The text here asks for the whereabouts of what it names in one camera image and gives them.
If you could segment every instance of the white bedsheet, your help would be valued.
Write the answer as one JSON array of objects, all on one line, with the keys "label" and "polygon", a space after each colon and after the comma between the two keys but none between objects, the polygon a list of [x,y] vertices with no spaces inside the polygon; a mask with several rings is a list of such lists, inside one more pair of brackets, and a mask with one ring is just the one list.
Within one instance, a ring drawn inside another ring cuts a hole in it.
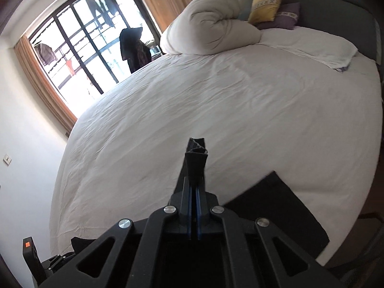
[{"label": "white bedsheet", "polygon": [[164,206],[189,137],[204,137],[207,191],[225,203],[275,170],[326,230],[324,264],[368,194],[381,120],[378,72],[361,54],[344,73],[263,45],[165,55],[77,121],[53,194],[52,254]]}]

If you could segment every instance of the pillow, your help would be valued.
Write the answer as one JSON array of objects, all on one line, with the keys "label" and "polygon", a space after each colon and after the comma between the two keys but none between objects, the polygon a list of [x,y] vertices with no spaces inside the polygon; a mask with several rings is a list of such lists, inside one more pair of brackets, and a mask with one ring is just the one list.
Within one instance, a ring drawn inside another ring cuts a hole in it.
[{"label": "pillow", "polygon": [[160,47],[168,54],[212,55],[256,44],[261,32],[236,19],[245,0],[193,0],[164,31]]},{"label": "pillow", "polygon": [[300,2],[280,6],[274,21],[257,24],[257,29],[283,28],[292,30],[299,19]]},{"label": "pillow", "polygon": [[282,0],[253,0],[248,22],[252,25],[273,21]]},{"label": "pillow", "polygon": [[298,26],[263,30],[259,44],[312,58],[333,69],[347,67],[358,50],[343,37]]}]

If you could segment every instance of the metal screw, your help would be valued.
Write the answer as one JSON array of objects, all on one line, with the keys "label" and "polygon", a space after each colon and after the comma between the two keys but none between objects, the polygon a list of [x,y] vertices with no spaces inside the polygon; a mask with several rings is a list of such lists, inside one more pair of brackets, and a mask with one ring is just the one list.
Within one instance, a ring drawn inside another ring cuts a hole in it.
[{"label": "metal screw", "polygon": [[121,228],[128,228],[131,226],[131,221],[128,220],[128,219],[122,219],[120,222],[119,222],[119,226]]},{"label": "metal screw", "polygon": [[176,211],[176,207],[175,206],[166,206],[164,207],[164,212],[165,213],[174,213]]},{"label": "metal screw", "polygon": [[214,212],[216,214],[220,214],[220,213],[224,212],[224,208],[222,206],[214,206],[212,208],[212,212]]},{"label": "metal screw", "polygon": [[267,227],[269,225],[269,220],[267,218],[259,218],[257,220],[257,225],[261,227]]}]

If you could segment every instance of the window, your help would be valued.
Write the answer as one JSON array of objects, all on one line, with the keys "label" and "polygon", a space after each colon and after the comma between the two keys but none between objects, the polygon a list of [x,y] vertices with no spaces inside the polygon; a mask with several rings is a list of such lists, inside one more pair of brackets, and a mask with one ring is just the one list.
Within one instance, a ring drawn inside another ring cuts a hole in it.
[{"label": "window", "polygon": [[159,32],[141,0],[68,0],[31,35],[52,86],[76,117],[131,74],[119,36],[135,27],[158,58]]}]

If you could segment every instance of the gray upholstered headboard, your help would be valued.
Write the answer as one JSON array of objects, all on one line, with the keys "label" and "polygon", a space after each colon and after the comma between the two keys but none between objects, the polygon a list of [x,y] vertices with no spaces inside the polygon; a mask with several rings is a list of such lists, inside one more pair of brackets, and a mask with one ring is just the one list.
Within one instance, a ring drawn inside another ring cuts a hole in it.
[{"label": "gray upholstered headboard", "polygon": [[[381,62],[379,26],[362,0],[282,0],[282,4],[300,2],[298,26],[322,30],[351,41],[359,52]],[[252,0],[239,19],[247,20]]]}]

